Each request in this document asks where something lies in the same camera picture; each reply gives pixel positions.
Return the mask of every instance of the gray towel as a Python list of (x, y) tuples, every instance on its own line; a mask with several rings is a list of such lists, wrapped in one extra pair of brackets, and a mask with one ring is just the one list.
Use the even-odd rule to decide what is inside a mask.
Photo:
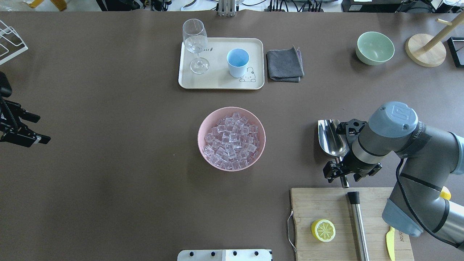
[(267, 69), (271, 79), (277, 82), (300, 82), (304, 76), (301, 53), (293, 46), (289, 50), (269, 50), (266, 53)]

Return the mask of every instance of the metal ice scoop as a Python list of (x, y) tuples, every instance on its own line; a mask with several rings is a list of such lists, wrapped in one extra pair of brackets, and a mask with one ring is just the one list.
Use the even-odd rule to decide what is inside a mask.
[[(339, 120), (317, 121), (319, 144), (325, 153), (335, 157), (336, 163), (340, 163), (348, 152), (347, 141), (336, 133), (338, 124), (340, 124)], [(340, 177), (340, 180), (343, 188), (349, 188), (346, 176)]]

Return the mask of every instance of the dish rack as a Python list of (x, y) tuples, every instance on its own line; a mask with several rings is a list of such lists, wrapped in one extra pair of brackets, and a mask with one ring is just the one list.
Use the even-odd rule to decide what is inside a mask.
[(11, 26), (0, 20), (0, 65), (27, 50), (23, 39)]

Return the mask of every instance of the wine glass base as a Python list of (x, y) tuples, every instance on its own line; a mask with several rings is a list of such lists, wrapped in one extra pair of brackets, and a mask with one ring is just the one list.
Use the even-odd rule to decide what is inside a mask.
[(209, 62), (205, 58), (200, 58), (200, 62), (197, 59), (190, 63), (190, 69), (196, 74), (203, 74), (209, 69)]

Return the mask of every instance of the bowl of ice cubes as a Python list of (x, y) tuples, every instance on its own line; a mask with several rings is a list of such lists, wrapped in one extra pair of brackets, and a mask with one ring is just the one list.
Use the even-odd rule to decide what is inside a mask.
[(210, 113), (198, 131), (198, 148), (205, 160), (224, 171), (244, 170), (261, 156), (266, 144), (263, 125), (253, 113), (225, 107)]

